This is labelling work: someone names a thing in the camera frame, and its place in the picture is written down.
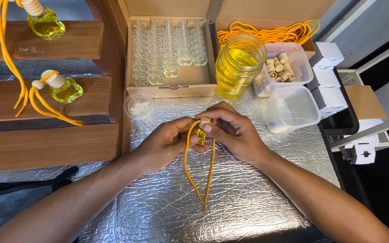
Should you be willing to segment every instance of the wooden shelf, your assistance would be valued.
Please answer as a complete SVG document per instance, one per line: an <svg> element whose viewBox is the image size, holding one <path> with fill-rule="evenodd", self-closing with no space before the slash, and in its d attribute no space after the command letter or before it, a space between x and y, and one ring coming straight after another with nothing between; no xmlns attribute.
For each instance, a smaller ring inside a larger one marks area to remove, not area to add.
<svg viewBox="0 0 389 243"><path fill-rule="evenodd" d="M84 95L73 103L62 104L54 100L48 86L40 90L40 94L51 107L67 116L109 114L111 77L74 78L74 80L83 88ZM25 83L29 89L31 80L26 80ZM18 80L0 81L0 121L48 118L35 111L30 102L19 117L15 117L21 106L13 109L19 98L19 93ZM48 111L37 98L35 98L35 102L43 111Z"/></svg>
<svg viewBox="0 0 389 243"><path fill-rule="evenodd" d="M0 132L0 171L112 160L118 124Z"/></svg>
<svg viewBox="0 0 389 243"><path fill-rule="evenodd" d="M6 45L13 60L99 59L103 22L62 21L66 33L54 40L42 39L29 28L26 21L9 21ZM0 61L3 61L0 44Z"/></svg>

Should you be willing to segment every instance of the glass jar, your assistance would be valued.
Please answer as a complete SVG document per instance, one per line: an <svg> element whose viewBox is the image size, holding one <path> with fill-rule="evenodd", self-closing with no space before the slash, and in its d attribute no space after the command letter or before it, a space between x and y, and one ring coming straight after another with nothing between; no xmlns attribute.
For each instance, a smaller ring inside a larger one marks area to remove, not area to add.
<svg viewBox="0 0 389 243"><path fill-rule="evenodd" d="M219 53L216 71L219 91L239 95L251 85L267 58L267 48L257 37L238 34Z"/></svg>

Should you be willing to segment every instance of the plastic container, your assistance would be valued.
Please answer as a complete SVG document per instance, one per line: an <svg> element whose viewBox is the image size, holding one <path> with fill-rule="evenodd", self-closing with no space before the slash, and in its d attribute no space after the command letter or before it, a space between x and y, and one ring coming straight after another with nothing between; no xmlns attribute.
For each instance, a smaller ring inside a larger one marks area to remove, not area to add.
<svg viewBox="0 0 389 243"><path fill-rule="evenodd" d="M262 113L273 133L293 131L321 120L310 90L299 85L275 89L268 101L262 104Z"/></svg>
<svg viewBox="0 0 389 243"><path fill-rule="evenodd" d="M289 58L288 63L294 70L296 82L277 83L272 80L268 74L267 67L264 65L258 77L253 82L255 92L258 97L270 97L272 92L281 87L302 86L313 79L313 71L309 60L305 55L304 49L295 43L269 43L267 47L267 59L275 58L280 53L285 52Z"/></svg>
<svg viewBox="0 0 389 243"><path fill-rule="evenodd" d="M153 113L154 108L154 100L141 92L134 92L124 100L124 113L132 120L147 119Z"/></svg>

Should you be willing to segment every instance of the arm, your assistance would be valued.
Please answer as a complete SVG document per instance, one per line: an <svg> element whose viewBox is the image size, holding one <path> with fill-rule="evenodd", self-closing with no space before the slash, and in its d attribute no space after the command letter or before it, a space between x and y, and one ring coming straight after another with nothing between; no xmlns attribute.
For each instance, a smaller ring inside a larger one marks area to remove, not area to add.
<svg viewBox="0 0 389 243"><path fill-rule="evenodd" d="M51 193L7 222L0 228L0 242L35 243L37 239L42 243L73 242L133 180L165 167L183 151L186 133L194 121L185 117L161 124L134 151ZM200 152L208 149L207 145L196 144L197 136L190 139L192 149Z"/></svg>
<svg viewBox="0 0 389 243"><path fill-rule="evenodd" d="M224 102L195 116L201 117L217 119L203 130L268 175L325 235L336 242L389 243L389 229L375 215L327 180L271 151L249 118Z"/></svg>

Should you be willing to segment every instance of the black cloth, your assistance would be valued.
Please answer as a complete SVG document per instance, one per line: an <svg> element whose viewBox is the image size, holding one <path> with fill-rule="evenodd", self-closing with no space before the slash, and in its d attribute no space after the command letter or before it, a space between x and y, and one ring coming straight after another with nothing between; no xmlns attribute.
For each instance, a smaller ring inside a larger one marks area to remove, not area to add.
<svg viewBox="0 0 389 243"><path fill-rule="evenodd" d="M0 183L0 228L20 212L31 207L45 196L66 186L69 179L78 171L77 166L64 170L55 179L32 182Z"/></svg>

